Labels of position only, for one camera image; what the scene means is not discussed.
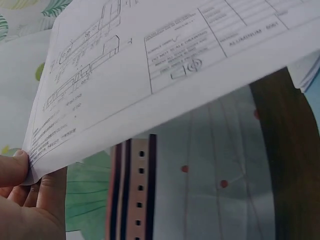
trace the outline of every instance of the dark brown stripe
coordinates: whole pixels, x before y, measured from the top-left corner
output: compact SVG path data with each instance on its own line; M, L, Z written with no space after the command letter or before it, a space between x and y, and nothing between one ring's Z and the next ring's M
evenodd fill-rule
M126 240L126 234L127 234L130 173L131 173L131 139L129 139L125 142L125 168L124 168L124 182L123 182L122 210L121 210L121 229L120 229L120 236L121 236L120 239L121 240Z
M148 192L146 200L146 224L145 240L152 240L154 234L154 214L156 198L156 169L157 169L157 136L149 136L149 156L148 156Z
M111 209L111 220L110 220L110 240L116 239L117 232L117 211L119 201L119 187L121 177L121 151L122 144L115 146L115 176L113 185L113 196L112 196L112 209Z

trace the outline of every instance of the red dot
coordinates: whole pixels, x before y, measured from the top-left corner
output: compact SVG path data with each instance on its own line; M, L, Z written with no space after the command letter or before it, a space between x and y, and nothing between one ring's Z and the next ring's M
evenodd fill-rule
M227 180L221 180L220 182L220 186L225 189L226 187L228 187L229 183Z
M259 116L259 113L258 113L258 110L257 110L257 109L254 110L253 114L254 114L254 117L255 117L257 120L260 120L260 116Z
M184 172L184 173L188 173L189 172L189 166L187 165L184 165L181 167L181 171Z

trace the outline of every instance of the brown wood edge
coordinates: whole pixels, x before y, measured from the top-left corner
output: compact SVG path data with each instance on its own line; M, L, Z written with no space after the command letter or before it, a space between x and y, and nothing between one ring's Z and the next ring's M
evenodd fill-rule
M320 137L286 68L250 85L266 145L276 240L320 239Z

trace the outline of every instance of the fingernail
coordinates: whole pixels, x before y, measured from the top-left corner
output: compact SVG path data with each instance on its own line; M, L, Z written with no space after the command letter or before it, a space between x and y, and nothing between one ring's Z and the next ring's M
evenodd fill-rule
M14 156L14 157L18 157L18 156L23 155L24 153L25 153L25 151L23 151L23 150L18 150L18 151L15 152L15 154L14 154L13 156Z

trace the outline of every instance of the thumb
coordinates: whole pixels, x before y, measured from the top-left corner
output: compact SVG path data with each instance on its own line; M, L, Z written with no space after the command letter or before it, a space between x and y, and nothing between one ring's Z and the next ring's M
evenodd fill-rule
M21 184L27 177L29 157L23 150L18 150L13 157L0 155L0 188Z

